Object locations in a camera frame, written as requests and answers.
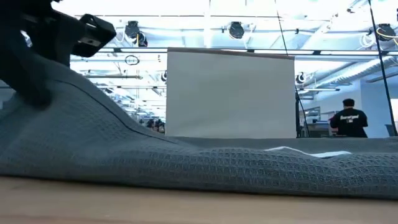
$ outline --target gray towel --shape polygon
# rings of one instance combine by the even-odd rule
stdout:
[[[15,96],[0,110],[0,174],[167,189],[398,199],[392,139],[270,139],[302,151],[353,154],[320,159],[294,151],[200,147],[133,121],[81,75],[37,58],[54,102],[33,110]]]

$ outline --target ceiling light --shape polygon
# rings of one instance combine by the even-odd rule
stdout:
[[[296,84],[303,84],[305,82],[305,75],[303,72],[300,72],[300,74],[296,75]]]
[[[120,49],[120,51],[121,52],[135,52],[135,53],[137,53],[137,52],[142,52],[142,53],[152,53],[152,52],[155,52],[155,53],[167,53],[167,49],[134,49],[134,48],[130,48],[130,49],[128,49],[128,48],[125,48],[125,49]]]
[[[244,34],[244,29],[241,22],[232,22],[229,27],[229,36],[232,39],[242,39]]]
[[[164,83],[167,82],[167,70],[166,70],[164,73],[162,73],[162,76],[160,77],[160,79],[161,79]]]
[[[300,88],[300,91],[340,91],[337,88]]]
[[[376,34],[380,41],[389,41],[397,35],[390,24],[379,24],[379,28],[376,29]]]
[[[127,112],[135,112],[135,111],[137,111],[137,109],[135,109],[135,108],[123,108],[125,111],[127,111]]]
[[[139,30],[138,21],[129,21],[124,33],[133,40],[133,44],[138,43],[138,47],[148,47],[147,37]]]
[[[166,89],[166,86],[129,86],[129,85],[108,85],[108,86],[97,86],[97,88],[115,88],[115,89]]]
[[[333,51],[328,51],[328,50],[322,50],[321,51],[322,55],[378,55],[378,51],[374,50],[333,50]]]
[[[313,50],[255,50],[257,54],[288,54],[288,55],[311,55]]]
[[[247,52],[247,50],[238,50],[238,49],[221,49],[226,51],[233,51],[233,52]]]

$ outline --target wooden table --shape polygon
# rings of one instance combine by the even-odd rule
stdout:
[[[398,223],[398,202],[182,192],[0,177],[7,224]]]

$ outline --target black pole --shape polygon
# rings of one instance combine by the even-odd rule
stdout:
[[[296,138],[301,137],[301,130],[300,130],[300,97],[299,94],[296,93]]]
[[[386,89],[386,96],[387,96],[387,101],[388,101],[388,107],[389,107],[389,110],[390,110],[390,119],[391,119],[392,129],[394,130],[394,136],[398,136],[397,127],[395,126],[395,121],[394,121],[394,114],[392,112],[391,97],[390,97],[390,91],[388,90],[388,83],[387,83],[387,78],[386,78],[386,71],[384,69],[383,56],[381,54],[380,42],[379,42],[379,39],[378,39],[378,36],[377,36],[377,32],[376,32],[376,29],[377,29],[376,28],[376,23],[375,23],[374,17],[373,17],[373,10],[372,10],[371,0],[368,0],[368,3],[369,3],[369,6],[370,6],[370,11],[371,11],[372,24],[373,24],[373,29],[374,29],[374,36],[376,37],[377,51],[379,52],[381,73],[382,73],[382,76],[383,76],[384,88]]]

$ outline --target white board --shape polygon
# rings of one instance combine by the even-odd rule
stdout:
[[[170,48],[166,135],[295,138],[294,85],[292,57]]]

